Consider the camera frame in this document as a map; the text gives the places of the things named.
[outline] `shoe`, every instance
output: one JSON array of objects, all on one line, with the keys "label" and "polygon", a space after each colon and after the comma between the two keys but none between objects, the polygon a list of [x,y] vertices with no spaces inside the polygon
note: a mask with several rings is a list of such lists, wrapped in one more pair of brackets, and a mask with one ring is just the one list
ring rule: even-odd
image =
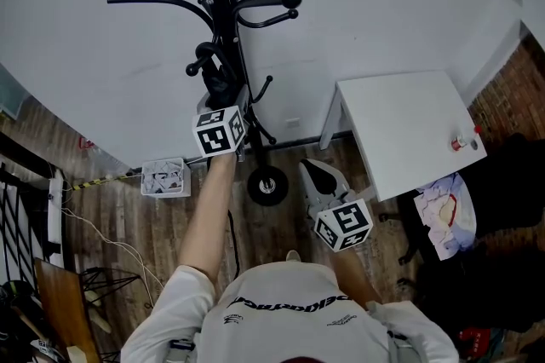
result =
[{"label": "shoe", "polygon": [[301,256],[296,250],[291,250],[286,256],[286,262],[301,262]]}]

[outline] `wooden floor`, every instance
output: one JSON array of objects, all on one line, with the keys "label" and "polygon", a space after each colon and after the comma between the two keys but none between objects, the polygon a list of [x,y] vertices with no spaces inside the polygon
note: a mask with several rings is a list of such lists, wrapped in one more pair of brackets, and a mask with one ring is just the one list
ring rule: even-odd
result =
[{"label": "wooden floor", "polygon": [[[94,160],[77,149],[79,135],[32,98],[24,105],[20,121],[5,121],[1,130],[21,145],[61,167],[72,183],[102,175]],[[231,203],[241,271],[262,263],[283,260],[291,249],[298,250],[303,261],[328,264],[327,248],[316,240],[305,217],[297,167],[305,157],[334,165],[345,174],[356,191],[369,185],[352,138],[332,141],[323,152],[318,150],[316,144],[278,150],[271,152],[269,158],[273,165],[288,176],[289,194],[278,206],[260,207],[246,193],[246,180],[255,168],[254,159],[248,157],[238,165]],[[19,168],[14,168],[14,171],[20,176],[28,176]],[[68,192],[66,206],[76,215],[94,223],[108,239],[134,246],[150,270],[165,283],[176,268],[179,241],[191,218],[205,174],[204,164],[192,167],[192,197],[188,199],[155,200],[142,197],[139,179],[135,178]],[[401,277],[414,279],[422,259],[416,254],[412,262],[399,266],[398,257],[404,254],[407,247],[401,223],[379,223],[376,219],[383,211],[396,211],[395,200],[380,204],[371,202],[370,208],[375,228],[368,240],[358,246],[360,258],[373,285],[386,302],[411,299],[410,290],[398,288],[396,282]],[[104,266],[141,274],[133,257],[101,241],[90,225],[67,217],[66,228],[78,272],[93,266]],[[236,269],[228,230],[226,241],[218,292],[232,280]],[[542,222],[536,228],[500,232],[488,236],[487,241],[496,247],[539,244],[545,250],[545,227]],[[147,280],[152,288],[152,298],[155,299],[160,293],[160,287],[151,277],[147,276]],[[113,334],[106,335],[94,327],[101,352],[121,348],[129,334],[150,314],[148,302],[144,285],[140,281],[105,299],[106,317],[112,324]],[[541,323],[522,335],[509,333],[507,354],[514,354],[521,346],[542,336],[544,332],[545,324]]]}]

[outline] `white t-shirt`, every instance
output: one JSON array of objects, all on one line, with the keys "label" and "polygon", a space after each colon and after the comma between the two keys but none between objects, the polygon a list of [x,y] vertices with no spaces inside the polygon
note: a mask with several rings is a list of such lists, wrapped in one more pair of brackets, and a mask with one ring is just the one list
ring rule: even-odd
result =
[{"label": "white t-shirt", "polygon": [[452,341],[411,302],[375,304],[370,315],[325,266],[269,263],[234,280],[215,306],[214,293],[204,274],[178,267],[121,361],[458,363]]}]

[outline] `white table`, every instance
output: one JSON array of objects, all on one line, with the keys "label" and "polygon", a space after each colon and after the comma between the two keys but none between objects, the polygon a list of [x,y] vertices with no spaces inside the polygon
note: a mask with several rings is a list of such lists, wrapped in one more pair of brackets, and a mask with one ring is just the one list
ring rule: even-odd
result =
[{"label": "white table", "polygon": [[339,130],[343,111],[372,182],[366,200],[393,198],[486,156],[480,137],[476,150],[452,150],[452,139],[472,137],[475,125],[444,71],[337,82],[320,149]]}]

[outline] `power outlet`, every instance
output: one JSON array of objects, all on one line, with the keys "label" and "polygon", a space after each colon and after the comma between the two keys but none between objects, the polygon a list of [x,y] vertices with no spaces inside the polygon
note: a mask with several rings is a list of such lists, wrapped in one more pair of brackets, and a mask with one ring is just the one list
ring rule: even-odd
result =
[{"label": "power outlet", "polygon": [[286,119],[286,128],[299,128],[301,126],[299,120],[299,118]]}]

